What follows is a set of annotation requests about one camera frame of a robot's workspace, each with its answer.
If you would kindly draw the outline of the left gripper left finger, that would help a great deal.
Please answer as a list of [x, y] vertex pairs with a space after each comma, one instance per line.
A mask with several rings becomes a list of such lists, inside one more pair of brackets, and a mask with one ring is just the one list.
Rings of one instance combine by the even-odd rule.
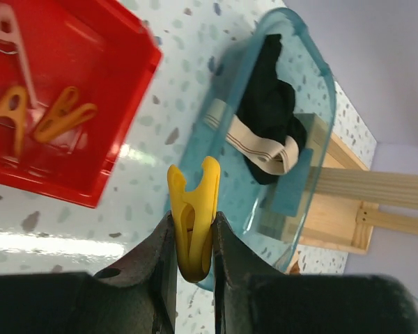
[[153, 232], [95, 275], [0, 275], [0, 333], [173, 333], [177, 260], [167, 212]]

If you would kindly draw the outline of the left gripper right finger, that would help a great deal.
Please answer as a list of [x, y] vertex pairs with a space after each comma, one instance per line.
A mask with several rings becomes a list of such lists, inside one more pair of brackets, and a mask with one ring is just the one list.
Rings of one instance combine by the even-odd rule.
[[289, 275], [212, 225], [216, 333], [418, 333], [409, 291], [389, 276]]

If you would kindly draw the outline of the yellow clothespin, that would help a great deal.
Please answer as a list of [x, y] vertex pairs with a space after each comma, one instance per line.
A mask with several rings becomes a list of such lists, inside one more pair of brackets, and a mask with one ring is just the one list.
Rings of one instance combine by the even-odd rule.
[[206, 157], [201, 167], [203, 175], [193, 191], [185, 190], [187, 181], [178, 167], [172, 165], [167, 172], [178, 266], [191, 283], [205, 279], [210, 270], [221, 175], [219, 162], [213, 157]]

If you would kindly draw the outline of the orange clothespin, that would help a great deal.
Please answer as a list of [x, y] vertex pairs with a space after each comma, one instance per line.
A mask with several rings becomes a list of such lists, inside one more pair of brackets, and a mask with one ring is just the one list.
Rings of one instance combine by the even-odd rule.
[[13, 149], [16, 157], [20, 157], [24, 146], [27, 101], [23, 86], [10, 87], [0, 99], [0, 118], [9, 118], [15, 125]]
[[78, 99], [78, 88], [66, 87], [38, 122], [33, 131], [33, 138], [39, 143], [48, 143], [92, 119], [98, 112], [97, 106], [93, 103], [85, 103], [75, 108]]

